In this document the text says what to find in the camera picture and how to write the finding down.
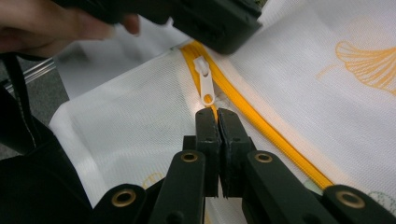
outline metal screw hole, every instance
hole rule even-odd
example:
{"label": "metal screw hole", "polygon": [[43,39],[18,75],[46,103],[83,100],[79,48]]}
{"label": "metal screw hole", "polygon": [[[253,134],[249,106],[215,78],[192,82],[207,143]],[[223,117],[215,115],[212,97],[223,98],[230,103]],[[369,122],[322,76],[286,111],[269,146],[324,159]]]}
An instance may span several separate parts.
{"label": "metal screw hole", "polygon": [[348,207],[360,209],[366,205],[361,197],[347,190],[336,192],[335,197],[340,201],[340,203],[343,203]]}
{"label": "metal screw hole", "polygon": [[254,158],[256,159],[256,161],[259,162],[271,162],[273,160],[270,155],[267,155],[265,153],[257,154]]}
{"label": "metal screw hole", "polygon": [[181,159],[185,162],[193,162],[198,160],[198,156],[194,153],[185,153],[181,156]]}
{"label": "metal screw hole", "polygon": [[111,202],[116,207],[125,207],[133,203],[136,199],[136,194],[132,189],[122,189],[113,195]]}

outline human hand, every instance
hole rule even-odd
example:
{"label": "human hand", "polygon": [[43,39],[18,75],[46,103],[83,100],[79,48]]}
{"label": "human hand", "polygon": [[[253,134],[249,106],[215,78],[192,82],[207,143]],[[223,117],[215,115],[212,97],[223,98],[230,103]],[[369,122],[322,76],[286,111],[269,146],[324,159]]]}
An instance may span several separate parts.
{"label": "human hand", "polygon": [[[137,15],[124,17],[125,29],[139,32]],[[114,27],[77,8],[63,8],[50,0],[0,1],[0,53],[50,57],[76,40],[101,40]]]}

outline zipper slider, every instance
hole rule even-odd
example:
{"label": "zipper slider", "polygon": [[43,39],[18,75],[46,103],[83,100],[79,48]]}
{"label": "zipper slider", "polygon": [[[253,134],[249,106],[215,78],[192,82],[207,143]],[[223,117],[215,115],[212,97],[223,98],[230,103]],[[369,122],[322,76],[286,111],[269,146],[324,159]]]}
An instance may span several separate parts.
{"label": "zipper slider", "polygon": [[194,64],[195,71],[199,73],[201,102],[205,106],[211,106],[215,103],[215,91],[209,63],[205,60],[204,56],[200,56],[194,59]]}

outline yellow zipper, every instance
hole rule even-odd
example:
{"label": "yellow zipper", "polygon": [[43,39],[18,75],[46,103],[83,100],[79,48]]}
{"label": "yellow zipper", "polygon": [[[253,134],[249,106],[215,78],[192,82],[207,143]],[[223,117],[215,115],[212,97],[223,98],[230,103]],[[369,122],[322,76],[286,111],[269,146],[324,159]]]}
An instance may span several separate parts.
{"label": "yellow zipper", "polygon": [[280,149],[287,157],[289,157],[306,175],[308,175],[321,189],[325,189],[332,185],[320,170],[318,170],[308,159],[306,159],[299,151],[297,151],[288,140],[282,136],[274,127],[272,127],[236,90],[227,78],[221,73],[219,68],[210,58],[205,48],[198,42],[194,41],[189,45],[182,47],[181,52],[187,62],[188,67],[194,80],[195,86],[200,91],[199,74],[194,69],[193,60],[197,57],[204,56],[209,63],[212,77],[219,88],[228,96],[231,102],[245,115],[251,124],[265,137],[267,137],[278,149]]}

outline black machine part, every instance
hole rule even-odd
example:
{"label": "black machine part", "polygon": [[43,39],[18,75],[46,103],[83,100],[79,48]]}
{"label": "black machine part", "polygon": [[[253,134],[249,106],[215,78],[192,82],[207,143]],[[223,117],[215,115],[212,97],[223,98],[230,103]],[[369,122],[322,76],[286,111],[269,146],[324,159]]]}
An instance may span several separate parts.
{"label": "black machine part", "polygon": [[[211,113],[211,108],[197,112],[196,136],[184,137],[183,150],[173,158],[165,179],[146,191],[133,185],[111,189],[93,209],[93,214],[104,216],[96,220],[120,224],[204,223],[205,197],[217,196],[217,184],[207,181],[218,182],[213,177],[217,175],[224,197],[242,198],[249,224],[396,223],[396,217],[357,189],[335,185],[326,188],[323,196],[311,192],[275,154],[256,150],[234,112],[219,109],[218,126]],[[128,204],[130,208],[114,212],[118,208],[109,199],[128,190],[140,198],[134,200],[139,204]],[[122,213],[132,217],[125,219]]]}
{"label": "black machine part", "polygon": [[263,2],[253,0],[53,0],[62,7],[79,7],[107,23],[124,15],[173,25],[186,35],[222,54],[235,52],[261,25]]}

